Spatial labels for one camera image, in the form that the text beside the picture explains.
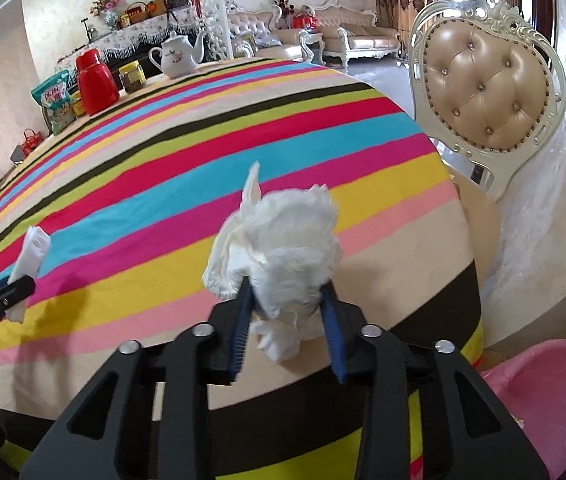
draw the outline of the glass jar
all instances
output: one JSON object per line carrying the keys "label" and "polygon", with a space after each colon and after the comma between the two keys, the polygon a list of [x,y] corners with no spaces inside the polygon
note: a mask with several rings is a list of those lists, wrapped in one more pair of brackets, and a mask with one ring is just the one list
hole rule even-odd
{"label": "glass jar", "polygon": [[74,110],[77,117],[85,115],[85,106],[83,106],[82,99],[80,98],[80,92],[72,94],[72,110]]}
{"label": "glass jar", "polygon": [[138,61],[133,61],[118,69],[125,92],[131,94],[145,86],[145,74]]}

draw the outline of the armchair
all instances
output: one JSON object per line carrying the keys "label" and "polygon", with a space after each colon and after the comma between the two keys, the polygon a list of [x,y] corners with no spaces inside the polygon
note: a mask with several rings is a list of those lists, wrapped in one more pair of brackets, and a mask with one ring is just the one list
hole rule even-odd
{"label": "armchair", "polygon": [[[230,25],[234,56],[272,57],[307,62],[313,60],[314,54],[307,46],[307,31],[301,28],[276,30],[276,23],[280,18],[281,9],[276,6],[267,10],[229,10],[227,21]],[[264,46],[263,42],[267,44],[270,36],[278,39],[281,44]]]}

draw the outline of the round table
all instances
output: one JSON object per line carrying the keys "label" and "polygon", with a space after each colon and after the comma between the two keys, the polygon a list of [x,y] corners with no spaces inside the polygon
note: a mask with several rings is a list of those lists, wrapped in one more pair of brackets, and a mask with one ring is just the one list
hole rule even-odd
{"label": "round table", "polygon": [[[240,59],[162,79],[48,140],[0,190],[0,277],[29,225],[52,237],[23,325],[0,323],[0,405],[30,449],[121,341],[172,339],[217,302],[201,275],[250,165],[263,193],[327,184],[339,207],[339,296],[406,342],[482,352],[464,213],[438,152],[392,101],[340,72]],[[250,339],[233,387],[212,387],[215,473],[351,479],[360,390],[323,339],[275,364]],[[412,472],[418,396],[410,396]]]}

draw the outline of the screw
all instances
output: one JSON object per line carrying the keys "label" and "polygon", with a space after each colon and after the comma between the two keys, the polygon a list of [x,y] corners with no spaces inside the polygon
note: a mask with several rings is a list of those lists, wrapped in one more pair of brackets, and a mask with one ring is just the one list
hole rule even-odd
{"label": "screw", "polygon": [[361,327],[361,335],[364,337],[379,337],[383,333],[383,329],[377,325],[364,325]]}
{"label": "screw", "polygon": [[192,328],[192,334],[196,337],[207,337],[214,333],[214,327],[210,323],[199,323]]}
{"label": "screw", "polygon": [[434,348],[437,349],[437,352],[442,354],[451,354],[455,351],[456,347],[452,341],[448,341],[447,339],[442,339],[441,341],[437,341],[434,344]]}
{"label": "screw", "polygon": [[129,341],[125,341],[118,346],[118,351],[122,354],[133,354],[134,352],[138,351],[141,348],[141,344],[138,341],[134,341],[130,339]]}

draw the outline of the teapot handle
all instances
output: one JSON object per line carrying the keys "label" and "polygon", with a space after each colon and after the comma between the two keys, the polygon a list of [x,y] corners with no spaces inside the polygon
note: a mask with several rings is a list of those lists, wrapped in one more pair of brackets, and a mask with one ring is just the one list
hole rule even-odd
{"label": "teapot handle", "polygon": [[156,68],[158,68],[159,70],[162,71],[162,70],[163,70],[162,67],[154,60],[154,56],[152,55],[152,54],[154,53],[154,50],[155,50],[156,52],[158,52],[159,54],[161,54],[161,57],[163,56],[163,50],[160,49],[160,48],[157,47],[157,46],[154,46],[154,47],[152,47],[152,48],[150,49],[150,52],[149,52],[149,58],[150,58],[150,61],[152,62],[152,64],[153,64]]}

